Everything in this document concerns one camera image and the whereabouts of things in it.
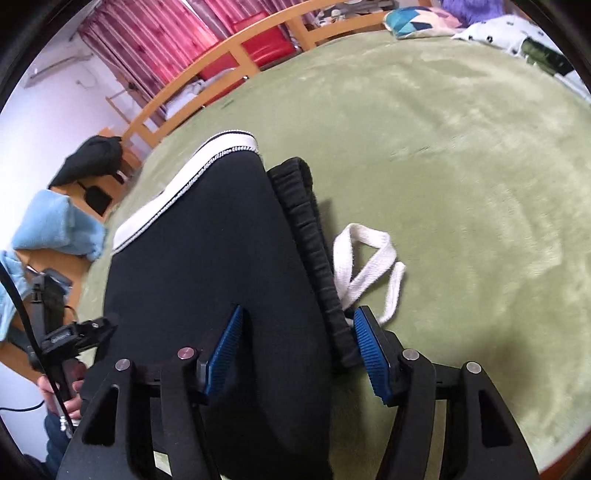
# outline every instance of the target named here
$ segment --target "pink curtain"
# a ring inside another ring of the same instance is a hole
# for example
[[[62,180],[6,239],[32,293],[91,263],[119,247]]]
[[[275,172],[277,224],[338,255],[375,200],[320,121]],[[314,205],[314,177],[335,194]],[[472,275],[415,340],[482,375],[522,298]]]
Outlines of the pink curtain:
[[[277,13],[304,0],[187,0],[195,13],[209,29],[222,40],[232,34],[234,23],[251,17],[257,12]],[[304,22],[312,23],[313,14],[307,14]]]
[[[103,0],[78,32],[147,100],[219,41],[180,0]]]

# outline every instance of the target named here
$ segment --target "person's hand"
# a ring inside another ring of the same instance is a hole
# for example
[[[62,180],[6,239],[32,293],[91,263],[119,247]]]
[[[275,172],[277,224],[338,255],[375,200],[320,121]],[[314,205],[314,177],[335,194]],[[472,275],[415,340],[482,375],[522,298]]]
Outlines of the person's hand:
[[[86,365],[82,362],[78,362],[73,369],[73,376],[75,378],[84,378],[85,373]],[[77,380],[73,382],[72,389],[78,393],[82,388],[83,383],[84,380]],[[43,395],[43,400],[45,400],[47,409],[57,415],[56,399],[54,398],[53,389],[51,388],[49,380],[45,375],[39,377],[39,380],[37,380],[37,386],[41,391],[41,395]],[[80,408],[82,406],[82,399],[80,398],[80,395],[76,395],[75,398],[64,402],[64,406],[66,407],[66,410],[72,420],[80,420],[82,418],[82,415],[80,414]]]

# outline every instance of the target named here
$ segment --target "wooden bed frame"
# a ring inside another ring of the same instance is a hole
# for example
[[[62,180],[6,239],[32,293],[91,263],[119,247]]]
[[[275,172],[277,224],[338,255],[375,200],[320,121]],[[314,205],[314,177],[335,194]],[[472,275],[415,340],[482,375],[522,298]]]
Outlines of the wooden bed frame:
[[[370,27],[384,28],[382,26],[382,20],[384,19],[386,12],[360,15],[358,17],[325,25],[324,27],[316,28],[314,30],[308,30],[306,28],[301,19],[302,15],[334,4],[335,0],[307,0],[306,2],[270,15],[219,43],[201,58],[193,62],[193,64],[189,65],[184,72],[163,88],[152,101],[143,108],[138,116],[131,121],[128,129],[123,133],[123,139],[128,140],[133,135],[137,134],[150,147],[154,148],[164,137],[173,132],[208,101],[212,100],[244,77],[252,78],[257,75],[260,72],[260,69],[248,56],[248,53],[242,44],[269,28],[285,24],[294,38],[298,41],[303,51],[312,50],[323,41],[338,35],[351,32],[354,33]],[[431,1],[420,0],[418,4],[430,6]],[[169,120],[165,121],[156,131],[151,131],[144,124],[145,121],[158,110],[158,108],[197,76],[203,68],[228,53],[232,55],[238,63],[237,68],[208,86]]]

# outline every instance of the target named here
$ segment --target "light blue towel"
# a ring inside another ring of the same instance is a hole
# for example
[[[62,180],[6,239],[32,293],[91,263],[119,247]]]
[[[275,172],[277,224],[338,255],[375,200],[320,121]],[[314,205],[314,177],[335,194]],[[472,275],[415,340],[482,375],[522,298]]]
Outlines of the light blue towel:
[[[94,261],[103,251],[105,233],[103,224],[72,205],[70,197],[41,190],[27,207],[12,247],[52,248]]]
[[[21,298],[23,299],[29,295],[31,293],[31,286],[25,278],[22,263],[16,253],[14,251],[0,251],[0,262],[12,278]],[[12,300],[8,296],[6,289],[0,285],[0,342],[6,339],[6,333],[8,332],[8,327],[10,327],[12,317],[14,317],[14,312],[16,312],[16,308]]]

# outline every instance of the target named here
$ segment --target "white drawstring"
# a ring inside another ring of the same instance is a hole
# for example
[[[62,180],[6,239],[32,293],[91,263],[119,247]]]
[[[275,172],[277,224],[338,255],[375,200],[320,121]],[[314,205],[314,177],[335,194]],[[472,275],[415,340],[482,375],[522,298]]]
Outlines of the white drawstring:
[[[351,279],[353,274],[353,244],[357,242],[377,248],[378,251],[369,259],[361,272]],[[378,318],[378,323],[383,325],[392,318],[398,304],[400,284],[406,267],[402,262],[396,262],[396,249],[390,242],[390,235],[386,232],[372,230],[359,223],[350,223],[335,238],[333,262],[336,291],[343,310],[346,310],[357,301],[372,283],[394,265],[388,282],[384,312]],[[347,319],[347,322],[352,325],[352,320]]]

